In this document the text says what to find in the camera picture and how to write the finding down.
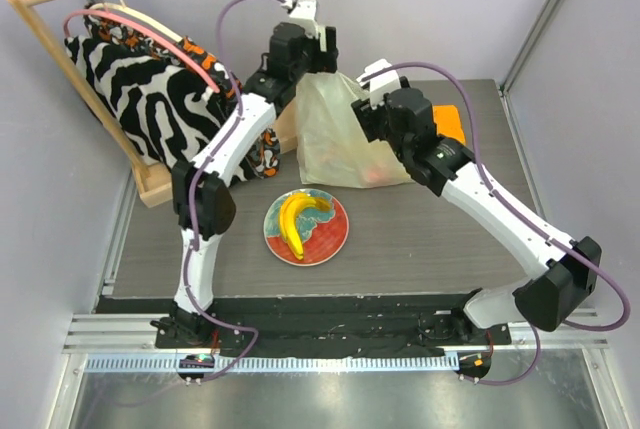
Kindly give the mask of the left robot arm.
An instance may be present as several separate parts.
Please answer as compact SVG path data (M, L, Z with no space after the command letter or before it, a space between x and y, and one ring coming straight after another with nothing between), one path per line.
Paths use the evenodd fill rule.
M258 137L296 95L308 73L333 73L338 59L336 30L322 26L311 35L299 23L277 25L259 69L243 85L238 103L214 139L171 171L173 205L183 241L179 287L158 331L193 348L205 346L219 322L208 314L213 274L222 236L236 205L229 187L236 168Z

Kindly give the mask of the pale yellow plastic bag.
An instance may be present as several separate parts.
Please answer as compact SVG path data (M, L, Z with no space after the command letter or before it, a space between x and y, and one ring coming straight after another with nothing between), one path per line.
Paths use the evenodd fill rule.
M301 182L356 189L376 188L365 181L370 167L385 168L389 184L411 181L390 147L369 143L351 109L366 92L341 73L307 74L296 94L297 161Z

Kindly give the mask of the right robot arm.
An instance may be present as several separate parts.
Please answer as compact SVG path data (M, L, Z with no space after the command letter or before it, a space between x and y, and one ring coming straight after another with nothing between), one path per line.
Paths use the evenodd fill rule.
M451 320L457 340L475 343L503 322L527 321L552 332L594 291L600 245L548 226L493 177L482 179L455 106L434 106L419 89L406 87L377 106L357 100L351 108L368 141L387 142L414 181L475 219L527 275L473 291Z

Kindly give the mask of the fake yellow bananas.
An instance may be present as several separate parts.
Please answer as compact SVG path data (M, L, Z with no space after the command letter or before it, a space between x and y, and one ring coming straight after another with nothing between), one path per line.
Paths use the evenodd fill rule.
M332 206L325 198L312 196L306 192L296 192L283 202L278 215L280 236L299 261L304 259L304 244L297 229L297 218L309 208L329 212Z

